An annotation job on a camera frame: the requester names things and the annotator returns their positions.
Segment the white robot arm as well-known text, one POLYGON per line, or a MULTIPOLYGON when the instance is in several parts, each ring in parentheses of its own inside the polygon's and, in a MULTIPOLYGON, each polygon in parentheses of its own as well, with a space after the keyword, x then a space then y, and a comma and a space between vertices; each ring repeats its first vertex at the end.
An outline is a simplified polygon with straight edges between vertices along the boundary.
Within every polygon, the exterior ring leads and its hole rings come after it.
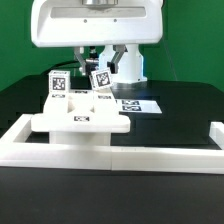
POLYGON ((34 0, 31 40, 38 47, 72 47, 77 59, 86 46, 102 46, 99 67, 116 83, 144 82, 141 44, 163 35, 164 0, 34 0))

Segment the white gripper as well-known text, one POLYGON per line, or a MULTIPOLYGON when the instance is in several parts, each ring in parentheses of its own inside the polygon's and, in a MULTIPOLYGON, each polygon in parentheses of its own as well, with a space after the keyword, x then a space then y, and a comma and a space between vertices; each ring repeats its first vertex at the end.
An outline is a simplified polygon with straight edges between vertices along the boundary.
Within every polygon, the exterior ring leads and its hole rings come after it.
POLYGON ((75 47, 86 74, 84 46, 114 45, 108 63, 112 74, 127 51, 123 44, 157 43, 163 35, 163 0, 117 0, 93 5, 85 0, 34 0, 31 40, 38 47, 75 47))

